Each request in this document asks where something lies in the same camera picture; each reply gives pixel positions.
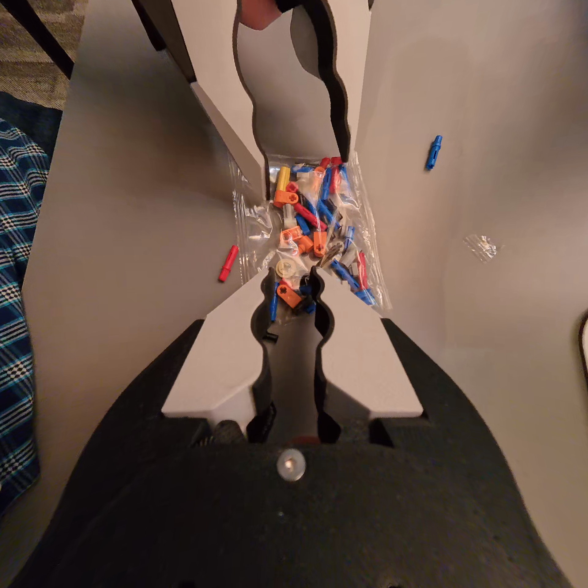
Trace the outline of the black furniture leg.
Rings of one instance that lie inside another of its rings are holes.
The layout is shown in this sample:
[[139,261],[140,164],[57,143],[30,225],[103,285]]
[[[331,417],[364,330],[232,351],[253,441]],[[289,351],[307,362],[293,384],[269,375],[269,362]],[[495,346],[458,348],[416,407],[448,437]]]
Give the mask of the black furniture leg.
[[6,11],[26,30],[67,79],[74,62],[37,15],[29,1],[1,1]]

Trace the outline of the torn clear plastic scrap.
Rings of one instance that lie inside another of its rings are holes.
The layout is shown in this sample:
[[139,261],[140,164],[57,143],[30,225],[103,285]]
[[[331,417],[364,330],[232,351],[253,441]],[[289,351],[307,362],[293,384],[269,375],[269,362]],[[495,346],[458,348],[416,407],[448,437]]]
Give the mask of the torn clear plastic scrap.
[[485,235],[470,234],[463,239],[463,243],[481,263],[493,261],[502,249]]

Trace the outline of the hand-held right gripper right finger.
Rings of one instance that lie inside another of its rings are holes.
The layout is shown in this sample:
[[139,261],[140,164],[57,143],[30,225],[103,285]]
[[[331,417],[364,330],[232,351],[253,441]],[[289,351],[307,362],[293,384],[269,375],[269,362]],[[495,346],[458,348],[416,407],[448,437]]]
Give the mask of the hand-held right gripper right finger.
[[345,429],[370,434],[380,419],[419,419],[422,403],[387,333],[385,320],[322,268],[311,271],[315,327],[314,399],[318,437],[336,443]]

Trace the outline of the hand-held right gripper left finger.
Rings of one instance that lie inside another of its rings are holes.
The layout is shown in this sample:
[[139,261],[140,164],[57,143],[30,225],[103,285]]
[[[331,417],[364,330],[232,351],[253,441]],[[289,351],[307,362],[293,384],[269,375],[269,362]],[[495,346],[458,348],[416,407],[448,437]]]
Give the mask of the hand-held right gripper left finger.
[[207,314],[171,387],[162,414],[234,422],[252,443],[264,443],[276,416],[268,349],[274,269],[259,272]]

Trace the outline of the blue plaid clothing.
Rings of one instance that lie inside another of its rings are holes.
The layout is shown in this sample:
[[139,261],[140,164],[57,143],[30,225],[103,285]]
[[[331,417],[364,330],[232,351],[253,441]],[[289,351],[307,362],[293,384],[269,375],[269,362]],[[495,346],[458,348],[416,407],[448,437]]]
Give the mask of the blue plaid clothing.
[[60,122],[1,92],[1,518],[40,476],[23,287]]

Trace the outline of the clear bag of lego pieces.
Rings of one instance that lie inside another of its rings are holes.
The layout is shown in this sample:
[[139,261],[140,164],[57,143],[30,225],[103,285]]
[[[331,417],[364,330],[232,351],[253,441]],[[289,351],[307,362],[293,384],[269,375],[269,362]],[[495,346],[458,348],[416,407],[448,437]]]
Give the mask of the clear bag of lego pieces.
[[347,162],[272,155],[264,198],[231,156],[229,168],[241,283],[273,271],[273,320],[283,324],[314,310],[309,280],[315,267],[374,310],[391,310],[357,154]]

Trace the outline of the red lego pin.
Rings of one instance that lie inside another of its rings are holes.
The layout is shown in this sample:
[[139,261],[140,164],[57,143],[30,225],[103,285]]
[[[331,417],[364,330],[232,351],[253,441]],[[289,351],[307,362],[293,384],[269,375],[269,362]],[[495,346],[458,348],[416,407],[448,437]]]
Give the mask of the red lego pin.
[[227,257],[224,261],[224,264],[222,265],[222,268],[220,270],[219,276],[218,276],[218,281],[221,283],[225,283],[226,280],[228,279],[228,277],[231,274],[233,265],[235,264],[237,258],[239,256],[239,247],[237,245],[232,245]]

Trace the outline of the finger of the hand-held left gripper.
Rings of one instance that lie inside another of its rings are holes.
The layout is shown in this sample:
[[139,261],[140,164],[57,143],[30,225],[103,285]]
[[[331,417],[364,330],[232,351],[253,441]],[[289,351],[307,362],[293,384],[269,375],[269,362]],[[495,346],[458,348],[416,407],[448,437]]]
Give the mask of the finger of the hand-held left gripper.
[[240,1],[171,1],[195,81],[191,88],[259,201],[269,165],[254,131],[254,100],[241,73]]
[[339,156],[355,149],[373,1],[276,1],[302,68],[325,86]]

